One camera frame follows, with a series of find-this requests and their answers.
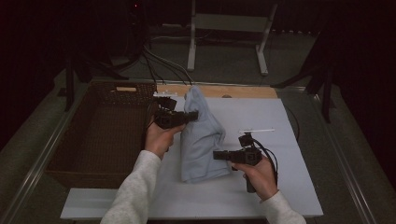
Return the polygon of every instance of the metal frame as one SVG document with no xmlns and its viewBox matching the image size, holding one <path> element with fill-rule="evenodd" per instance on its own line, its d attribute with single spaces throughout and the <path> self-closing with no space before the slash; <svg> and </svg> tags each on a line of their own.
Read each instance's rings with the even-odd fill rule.
<svg viewBox="0 0 396 224">
<path fill-rule="evenodd" d="M 196 29 L 231 30 L 245 32 L 262 32 L 262 42 L 256 46 L 257 59 L 259 61 L 260 73 L 268 75 L 268 67 L 264 58 L 264 47 L 271 31 L 272 23 L 276 13 L 277 4 L 273 4 L 270 15 L 266 17 L 225 16 L 196 13 L 195 1 L 191 2 L 191 41 L 187 70 L 192 72 L 195 68 L 195 31 Z"/>
</svg>

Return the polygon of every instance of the white tabletop surface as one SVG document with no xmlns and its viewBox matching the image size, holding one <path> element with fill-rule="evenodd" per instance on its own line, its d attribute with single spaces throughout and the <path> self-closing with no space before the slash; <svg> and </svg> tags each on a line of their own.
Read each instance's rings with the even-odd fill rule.
<svg viewBox="0 0 396 224">
<path fill-rule="evenodd" d="M 177 99 L 177 111 L 184 99 Z M 238 150 L 238 131 L 275 129 L 253 133 L 278 161 L 278 187 L 290 206 L 305 217 L 323 215 L 317 194 L 280 99 L 206 98 L 211 112 L 226 130 L 223 150 Z M 180 180 L 179 134 L 163 158 L 149 209 L 149 219 L 257 218 L 262 217 L 259 197 L 247 193 L 240 171 L 187 184 Z M 116 189 L 71 189 L 61 218 L 101 218 L 115 198 Z"/>
</svg>

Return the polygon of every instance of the person's right hand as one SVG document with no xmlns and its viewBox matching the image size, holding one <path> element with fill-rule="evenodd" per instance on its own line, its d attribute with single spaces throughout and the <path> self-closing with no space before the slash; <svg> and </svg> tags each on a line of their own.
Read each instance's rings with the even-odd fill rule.
<svg viewBox="0 0 396 224">
<path fill-rule="evenodd" d="M 154 121 L 154 118 L 151 119 L 146 132 L 145 150 L 154 153 L 162 160 L 165 152 L 173 145 L 175 133 L 181 132 L 186 124 L 164 130 L 152 121 Z"/>
<path fill-rule="evenodd" d="M 242 163 L 233 163 L 232 166 L 237 170 L 245 172 L 250 183 L 256 189 L 257 195 L 263 201 L 271 198 L 278 192 L 274 172 L 268 158 L 262 156 L 262 160 L 255 166 Z"/>
</svg>

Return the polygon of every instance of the crumpled fabric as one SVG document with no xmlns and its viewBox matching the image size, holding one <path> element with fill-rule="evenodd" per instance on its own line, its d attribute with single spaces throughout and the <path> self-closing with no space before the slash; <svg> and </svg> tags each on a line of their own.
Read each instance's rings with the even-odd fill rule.
<svg viewBox="0 0 396 224">
<path fill-rule="evenodd" d="M 230 173 L 227 161 L 213 159 L 213 151 L 221 150 L 225 130 L 210 112 L 198 86 L 185 95 L 184 111 L 198 111 L 198 120 L 190 121 L 181 132 L 181 179 L 198 183 Z"/>
</svg>

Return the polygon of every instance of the white long sleeve shirt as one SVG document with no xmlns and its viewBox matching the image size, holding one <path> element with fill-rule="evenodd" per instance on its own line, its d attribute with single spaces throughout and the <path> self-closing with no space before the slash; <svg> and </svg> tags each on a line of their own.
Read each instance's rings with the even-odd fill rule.
<svg viewBox="0 0 396 224">
<path fill-rule="evenodd" d="M 148 221 L 149 203 L 154 193 L 161 160 L 154 153 L 140 152 L 134 169 L 121 184 L 111 208 L 102 218 L 102 224 L 144 224 Z M 262 203 L 263 214 L 271 224 L 300 224 L 305 219 L 294 212 L 279 191 Z"/>
</svg>

